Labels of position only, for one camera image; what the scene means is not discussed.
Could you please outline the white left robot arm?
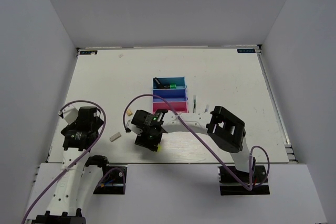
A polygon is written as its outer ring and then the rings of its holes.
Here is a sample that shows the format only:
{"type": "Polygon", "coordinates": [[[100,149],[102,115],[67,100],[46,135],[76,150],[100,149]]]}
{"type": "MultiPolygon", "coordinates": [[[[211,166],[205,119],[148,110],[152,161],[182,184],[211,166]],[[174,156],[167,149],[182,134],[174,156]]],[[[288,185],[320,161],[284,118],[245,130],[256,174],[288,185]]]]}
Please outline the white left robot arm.
{"type": "Polygon", "coordinates": [[[61,130],[64,137],[61,170],[35,199],[36,204],[55,187],[46,211],[36,216],[33,223],[86,223],[86,203],[98,182],[110,178],[107,157],[90,153],[105,130],[106,113],[95,102],[83,103],[85,106],[71,109],[75,101],[69,102],[58,113],[67,122],[61,130]]]}

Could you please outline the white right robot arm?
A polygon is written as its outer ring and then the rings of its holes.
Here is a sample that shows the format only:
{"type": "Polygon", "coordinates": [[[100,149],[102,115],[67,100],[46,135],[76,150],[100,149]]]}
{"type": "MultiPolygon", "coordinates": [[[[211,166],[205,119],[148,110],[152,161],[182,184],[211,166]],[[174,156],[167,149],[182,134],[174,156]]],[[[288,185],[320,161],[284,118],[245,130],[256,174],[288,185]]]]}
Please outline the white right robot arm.
{"type": "Polygon", "coordinates": [[[238,177],[247,182],[256,175],[251,163],[250,150],[246,144],[245,123],[222,106],[213,111],[196,113],[178,113],[167,109],[158,109],[155,113],[137,110],[133,118],[127,121],[127,129],[137,137],[135,143],[156,152],[162,135],[174,132],[195,132],[208,135],[221,150],[230,153],[238,177]]]}

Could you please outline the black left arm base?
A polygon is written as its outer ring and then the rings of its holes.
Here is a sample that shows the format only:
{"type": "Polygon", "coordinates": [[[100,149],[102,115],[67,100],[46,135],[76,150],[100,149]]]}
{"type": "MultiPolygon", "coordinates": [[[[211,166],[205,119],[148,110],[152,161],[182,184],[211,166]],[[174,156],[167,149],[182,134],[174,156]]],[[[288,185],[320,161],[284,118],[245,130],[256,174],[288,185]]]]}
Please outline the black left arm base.
{"type": "Polygon", "coordinates": [[[107,165],[103,168],[103,180],[98,183],[94,195],[124,195],[127,182],[127,165],[107,165]]]}

